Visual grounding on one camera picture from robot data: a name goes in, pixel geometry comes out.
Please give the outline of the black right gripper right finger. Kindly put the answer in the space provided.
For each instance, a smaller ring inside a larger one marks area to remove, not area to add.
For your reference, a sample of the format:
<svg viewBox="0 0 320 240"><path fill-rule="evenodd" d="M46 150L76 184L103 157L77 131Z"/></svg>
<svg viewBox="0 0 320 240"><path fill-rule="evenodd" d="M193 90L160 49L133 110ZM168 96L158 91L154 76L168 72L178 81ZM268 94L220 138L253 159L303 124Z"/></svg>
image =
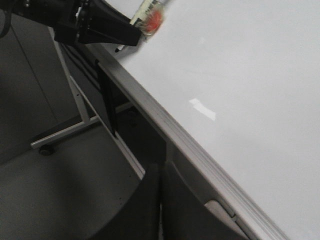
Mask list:
<svg viewBox="0 0 320 240"><path fill-rule="evenodd" d="M172 163L162 170L162 228L165 240L246 240L215 200L201 203Z"/></svg>

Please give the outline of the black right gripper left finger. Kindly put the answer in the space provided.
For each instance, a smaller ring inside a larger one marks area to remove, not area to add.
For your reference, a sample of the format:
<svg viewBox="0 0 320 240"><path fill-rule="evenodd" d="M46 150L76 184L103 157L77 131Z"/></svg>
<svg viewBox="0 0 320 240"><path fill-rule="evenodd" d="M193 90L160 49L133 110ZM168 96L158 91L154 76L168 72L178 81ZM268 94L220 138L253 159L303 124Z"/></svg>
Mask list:
<svg viewBox="0 0 320 240"><path fill-rule="evenodd" d="M160 224L160 170L150 164L120 211L91 240L157 240Z"/></svg>

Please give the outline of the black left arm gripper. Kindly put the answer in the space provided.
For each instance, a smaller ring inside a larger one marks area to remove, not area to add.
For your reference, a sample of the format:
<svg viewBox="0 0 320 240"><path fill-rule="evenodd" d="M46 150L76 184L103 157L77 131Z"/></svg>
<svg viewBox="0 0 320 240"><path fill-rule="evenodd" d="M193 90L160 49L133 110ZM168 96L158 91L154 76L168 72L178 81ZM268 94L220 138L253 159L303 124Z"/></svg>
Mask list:
<svg viewBox="0 0 320 240"><path fill-rule="evenodd" d="M104 0L11 0L12 14L54 30L67 45L111 43L136 46L141 30Z"/></svg>

